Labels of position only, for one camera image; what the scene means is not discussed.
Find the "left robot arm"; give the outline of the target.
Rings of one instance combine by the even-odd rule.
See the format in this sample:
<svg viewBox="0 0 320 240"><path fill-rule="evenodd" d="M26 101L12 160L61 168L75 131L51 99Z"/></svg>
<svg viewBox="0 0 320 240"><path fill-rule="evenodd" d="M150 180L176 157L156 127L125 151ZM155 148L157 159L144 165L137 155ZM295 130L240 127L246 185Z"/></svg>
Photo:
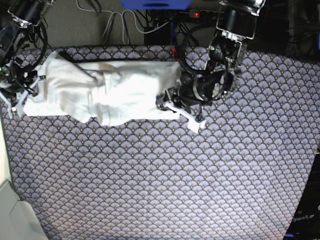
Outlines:
<svg viewBox="0 0 320 240"><path fill-rule="evenodd" d="M167 88L156 98L156 107L164 120L180 116L188 120L188 128L198 132L206 125L203 108L229 94L240 74L240 58L248 40L255 37L264 0L221 0L215 23L193 27L180 46L173 49L187 79ZM187 62L187 41L198 30L215 28L208 46L209 60L204 69L195 69Z"/></svg>

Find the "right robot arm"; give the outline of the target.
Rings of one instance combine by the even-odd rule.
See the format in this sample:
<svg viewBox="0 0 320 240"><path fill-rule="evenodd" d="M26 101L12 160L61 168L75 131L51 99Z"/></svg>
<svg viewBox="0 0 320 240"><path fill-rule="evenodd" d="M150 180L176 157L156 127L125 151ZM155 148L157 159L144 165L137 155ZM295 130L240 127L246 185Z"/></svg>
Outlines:
<svg viewBox="0 0 320 240"><path fill-rule="evenodd" d="M38 82L46 78L38 74L36 67L49 46L43 20L55 3L55 0L14 0L7 10L12 20L0 31L0 99L6 104L10 119L23 116L25 99L37 96ZM34 42L32 36L40 38L42 49L38 59L22 66L23 60L18 55L26 42Z"/></svg>

